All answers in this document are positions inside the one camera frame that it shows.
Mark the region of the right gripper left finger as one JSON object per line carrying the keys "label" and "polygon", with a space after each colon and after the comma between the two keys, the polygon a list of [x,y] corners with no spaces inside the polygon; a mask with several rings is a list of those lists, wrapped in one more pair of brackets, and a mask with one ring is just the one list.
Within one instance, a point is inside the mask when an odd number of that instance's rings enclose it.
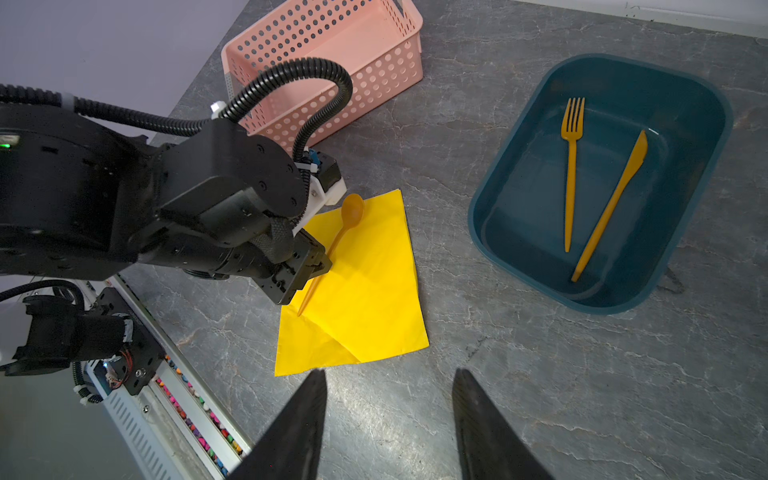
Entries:
{"label": "right gripper left finger", "polygon": [[304,379],[230,479],[298,479],[318,477],[327,407],[325,371]]}

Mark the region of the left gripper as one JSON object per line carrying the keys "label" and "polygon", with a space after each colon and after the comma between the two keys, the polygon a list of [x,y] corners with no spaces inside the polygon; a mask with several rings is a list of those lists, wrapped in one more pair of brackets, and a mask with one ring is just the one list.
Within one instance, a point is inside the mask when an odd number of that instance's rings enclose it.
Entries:
{"label": "left gripper", "polygon": [[276,217],[266,230],[238,246],[221,247],[191,234],[166,236],[141,253],[140,264],[176,268],[204,280],[252,279],[277,305],[288,305],[297,291],[329,272],[325,247],[306,230]]}

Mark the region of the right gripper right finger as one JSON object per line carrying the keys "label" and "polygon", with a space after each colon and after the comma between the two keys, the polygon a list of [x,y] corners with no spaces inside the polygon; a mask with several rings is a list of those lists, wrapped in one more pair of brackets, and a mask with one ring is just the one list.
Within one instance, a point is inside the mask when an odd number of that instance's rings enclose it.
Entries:
{"label": "right gripper right finger", "polygon": [[464,479],[550,479],[467,369],[452,386],[455,432]]}

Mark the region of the yellow plastic spoon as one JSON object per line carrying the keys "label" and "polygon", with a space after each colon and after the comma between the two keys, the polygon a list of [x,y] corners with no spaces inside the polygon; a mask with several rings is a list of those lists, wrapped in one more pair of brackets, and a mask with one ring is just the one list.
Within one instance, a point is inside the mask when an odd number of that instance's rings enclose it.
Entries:
{"label": "yellow plastic spoon", "polygon": [[[331,246],[327,250],[327,255],[331,256],[335,250],[337,249],[338,245],[344,238],[347,232],[357,227],[363,219],[364,216],[364,210],[365,210],[365,202],[364,199],[359,194],[351,194],[347,196],[342,204],[341,207],[341,219],[342,219],[342,227],[339,230],[339,232],[334,237],[333,242],[331,243]],[[322,283],[323,277],[317,277],[315,278],[305,295],[302,304],[300,305],[298,309],[298,316],[301,316],[306,308],[308,307],[309,303],[311,302],[315,292],[317,291],[318,287]]]}

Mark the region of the yellow paper napkin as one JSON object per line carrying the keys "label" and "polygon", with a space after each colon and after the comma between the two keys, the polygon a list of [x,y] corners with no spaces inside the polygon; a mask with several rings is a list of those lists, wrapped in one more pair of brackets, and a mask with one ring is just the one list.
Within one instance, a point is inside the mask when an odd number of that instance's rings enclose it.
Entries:
{"label": "yellow paper napkin", "polygon": [[281,310],[275,376],[428,347],[401,191],[367,199],[360,225],[345,234],[331,261],[309,304],[300,291]]}

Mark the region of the yellow plastic fork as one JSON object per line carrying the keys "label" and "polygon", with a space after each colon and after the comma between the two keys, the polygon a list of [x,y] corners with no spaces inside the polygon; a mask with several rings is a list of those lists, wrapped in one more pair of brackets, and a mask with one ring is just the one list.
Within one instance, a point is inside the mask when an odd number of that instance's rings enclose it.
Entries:
{"label": "yellow plastic fork", "polygon": [[568,160],[565,186],[564,210],[564,250],[568,253],[572,245],[575,220],[577,142],[584,132],[584,113],[586,100],[571,98],[568,100],[561,125],[561,138],[568,143]]}

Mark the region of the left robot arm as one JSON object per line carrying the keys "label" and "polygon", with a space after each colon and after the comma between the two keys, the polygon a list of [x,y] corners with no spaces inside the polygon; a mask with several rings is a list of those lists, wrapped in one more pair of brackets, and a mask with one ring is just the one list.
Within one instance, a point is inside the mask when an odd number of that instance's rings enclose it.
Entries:
{"label": "left robot arm", "polygon": [[[337,92],[291,150],[242,127],[269,94],[310,79]],[[305,225],[312,185],[342,178],[307,144],[352,92],[340,64],[314,57],[269,67],[202,120],[3,86],[2,273],[101,281],[141,263],[246,277],[273,303],[290,303],[332,265]]]}

